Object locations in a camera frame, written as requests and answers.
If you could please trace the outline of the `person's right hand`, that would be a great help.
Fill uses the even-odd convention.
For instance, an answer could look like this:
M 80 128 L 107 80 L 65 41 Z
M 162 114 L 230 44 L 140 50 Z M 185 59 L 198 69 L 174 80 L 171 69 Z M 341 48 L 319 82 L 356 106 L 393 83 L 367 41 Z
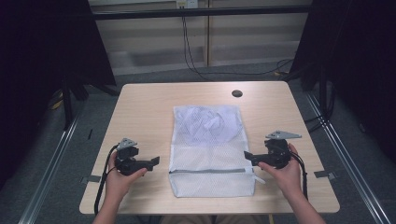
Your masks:
M 297 160 L 291 158 L 288 165 L 282 169 L 276 169 L 265 162 L 260 162 L 259 167 L 275 179 L 276 184 L 288 201 L 297 197 L 304 199 L 301 187 L 302 175 Z

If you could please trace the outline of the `white mesh laundry bag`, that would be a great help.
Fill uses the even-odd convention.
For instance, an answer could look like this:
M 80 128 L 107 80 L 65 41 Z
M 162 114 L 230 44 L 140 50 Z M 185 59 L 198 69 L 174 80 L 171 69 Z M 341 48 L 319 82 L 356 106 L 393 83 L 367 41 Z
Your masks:
M 247 197 L 255 184 L 265 181 L 245 159 L 249 151 L 244 129 L 231 142 L 212 147 L 181 146 L 171 143 L 169 181 L 178 198 Z

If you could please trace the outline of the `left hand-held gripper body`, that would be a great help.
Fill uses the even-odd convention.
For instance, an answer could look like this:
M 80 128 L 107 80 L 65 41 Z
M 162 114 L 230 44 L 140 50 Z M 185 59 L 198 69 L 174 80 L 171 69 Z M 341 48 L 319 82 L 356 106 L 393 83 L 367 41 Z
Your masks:
M 136 147 L 135 141 L 128 138 L 123 138 L 120 141 L 117 146 L 115 166 L 122 175 L 131 175 L 144 168 L 143 163 L 134 158 L 138 152 L 139 149 Z

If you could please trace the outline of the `black metal stand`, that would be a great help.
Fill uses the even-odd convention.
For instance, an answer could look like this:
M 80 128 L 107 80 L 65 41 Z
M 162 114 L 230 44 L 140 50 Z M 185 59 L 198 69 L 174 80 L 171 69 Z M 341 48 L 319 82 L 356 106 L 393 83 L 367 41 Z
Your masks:
M 88 99 L 89 94 L 86 91 L 85 85 L 86 78 L 76 75 L 64 75 L 62 79 L 62 94 L 64 102 L 64 115 L 65 124 L 64 130 L 66 131 L 74 120 L 73 109 L 71 104 L 71 94 L 74 94 L 78 101 L 85 101 Z
M 326 68 L 322 64 L 320 66 L 320 76 L 318 82 L 319 88 L 319 108 L 320 115 L 324 122 L 329 120 L 328 118 L 328 106 L 327 106 L 327 76 L 326 76 Z

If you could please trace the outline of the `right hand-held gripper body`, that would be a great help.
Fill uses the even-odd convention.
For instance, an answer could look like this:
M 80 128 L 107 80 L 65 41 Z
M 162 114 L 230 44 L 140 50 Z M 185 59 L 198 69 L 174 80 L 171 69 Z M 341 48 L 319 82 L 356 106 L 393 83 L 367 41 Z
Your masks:
M 267 134 L 264 145 L 267 147 L 268 153 L 260 155 L 259 161 L 265 162 L 276 169 L 284 168 L 292 158 L 298 160 L 297 154 L 289 148 L 287 140 L 301 137 L 300 134 L 284 131 L 274 131 Z

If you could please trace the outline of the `grey tape strip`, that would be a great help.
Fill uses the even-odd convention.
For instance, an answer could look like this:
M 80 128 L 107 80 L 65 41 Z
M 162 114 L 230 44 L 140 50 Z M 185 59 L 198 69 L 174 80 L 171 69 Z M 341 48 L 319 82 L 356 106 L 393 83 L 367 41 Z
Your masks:
M 316 171 L 314 175 L 316 178 L 327 177 L 329 180 L 333 180 L 337 177 L 336 173 L 327 171 Z
M 80 182 L 82 184 L 87 185 L 89 182 L 93 182 L 93 183 L 99 183 L 101 181 L 101 177 L 98 175 L 89 175 L 89 176 L 83 176 L 80 179 Z

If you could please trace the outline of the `white crumpled garment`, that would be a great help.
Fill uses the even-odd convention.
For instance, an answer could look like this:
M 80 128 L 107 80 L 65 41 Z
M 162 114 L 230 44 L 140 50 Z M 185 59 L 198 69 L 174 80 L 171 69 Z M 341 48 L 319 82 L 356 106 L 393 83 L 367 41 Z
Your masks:
M 173 143 L 212 147 L 231 142 L 243 131 L 236 105 L 183 105 L 174 108 Z

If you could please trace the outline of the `yellow floor item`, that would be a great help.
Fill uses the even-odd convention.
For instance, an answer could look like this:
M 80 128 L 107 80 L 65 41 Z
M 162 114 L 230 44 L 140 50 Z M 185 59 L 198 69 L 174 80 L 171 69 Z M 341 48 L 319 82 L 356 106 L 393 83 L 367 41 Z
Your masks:
M 63 99 L 63 92 L 61 90 L 57 90 L 55 93 L 52 94 L 51 99 L 49 100 L 49 109 L 57 109 L 61 105 Z

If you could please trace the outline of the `person's left hand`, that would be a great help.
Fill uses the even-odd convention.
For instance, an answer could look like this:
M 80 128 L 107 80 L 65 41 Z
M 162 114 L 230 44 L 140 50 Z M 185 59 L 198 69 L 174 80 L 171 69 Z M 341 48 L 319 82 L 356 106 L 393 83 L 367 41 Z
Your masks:
M 122 175 L 117 168 L 111 168 L 106 177 L 106 199 L 120 202 L 132 184 L 147 171 L 142 168 L 131 175 Z

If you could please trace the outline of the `black horizontal bar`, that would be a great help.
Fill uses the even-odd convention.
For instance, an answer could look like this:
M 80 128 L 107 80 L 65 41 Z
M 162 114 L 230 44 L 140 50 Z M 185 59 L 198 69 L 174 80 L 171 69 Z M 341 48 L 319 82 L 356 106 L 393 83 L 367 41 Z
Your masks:
M 131 19 L 156 19 L 156 18 L 186 18 L 202 16 L 233 16 L 233 15 L 260 15 L 260 14 L 291 14 L 307 13 L 311 6 L 280 6 L 280 7 L 216 7 L 216 8 L 189 8 L 165 9 L 144 11 L 100 11 L 92 16 L 97 21 L 131 20 Z

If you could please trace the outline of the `black curtain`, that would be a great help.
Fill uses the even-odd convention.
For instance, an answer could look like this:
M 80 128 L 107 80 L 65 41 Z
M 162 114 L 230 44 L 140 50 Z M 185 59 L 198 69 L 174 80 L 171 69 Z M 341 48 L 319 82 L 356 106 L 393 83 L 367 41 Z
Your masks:
M 116 83 L 89 0 L 0 0 L 0 189 L 52 94 L 79 81 Z
M 312 0 L 291 70 L 325 75 L 396 163 L 396 0 Z

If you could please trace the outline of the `aluminium floor rail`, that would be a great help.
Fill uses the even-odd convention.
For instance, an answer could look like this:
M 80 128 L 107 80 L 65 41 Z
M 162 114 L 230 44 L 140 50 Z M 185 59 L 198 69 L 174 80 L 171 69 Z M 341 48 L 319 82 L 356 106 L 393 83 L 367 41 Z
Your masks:
M 344 167 L 346 168 L 347 173 L 349 174 L 355 188 L 357 189 L 371 216 L 374 218 L 375 223 L 391 224 L 391 220 L 389 219 L 386 210 L 372 189 L 369 187 L 356 163 L 349 155 L 346 146 L 344 145 L 337 131 L 332 126 L 332 123 L 323 118 L 322 112 L 319 110 L 318 99 L 313 93 L 307 93 L 306 98 L 314 113 L 318 116 L 320 127 L 324 130 L 328 139 L 332 143 L 332 147 L 340 158 L 341 163 L 343 163 Z
M 42 208 L 42 205 L 49 193 L 50 185 L 57 174 L 60 162 L 64 157 L 68 145 L 74 135 L 75 129 L 78 126 L 80 114 L 77 114 L 69 123 L 68 127 L 63 131 L 61 139 L 52 153 L 49 164 L 40 179 L 40 182 L 31 197 L 29 203 L 25 207 L 18 224 L 35 224 L 37 216 Z

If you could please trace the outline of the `wooden vertical post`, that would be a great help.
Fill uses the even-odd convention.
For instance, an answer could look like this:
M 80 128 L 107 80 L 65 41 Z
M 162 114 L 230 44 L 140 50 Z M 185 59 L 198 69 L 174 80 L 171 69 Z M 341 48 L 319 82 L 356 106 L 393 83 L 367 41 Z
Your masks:
M 212 8 L 212 0 L 205 0 L 205 8 L 211 9 Z M 211 54 L 211 24 L 212 19 L 210 16 L 205 17 L 205 66 L 209 67 L 212 61 L 212 54 Z

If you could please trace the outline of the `white wall outlet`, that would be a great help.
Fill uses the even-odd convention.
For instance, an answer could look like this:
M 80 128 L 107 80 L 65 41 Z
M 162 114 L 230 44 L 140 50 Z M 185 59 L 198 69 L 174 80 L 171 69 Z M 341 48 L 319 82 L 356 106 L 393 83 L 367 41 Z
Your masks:
M 198 8 L 198 0 L 176 0 L 177 8 Z

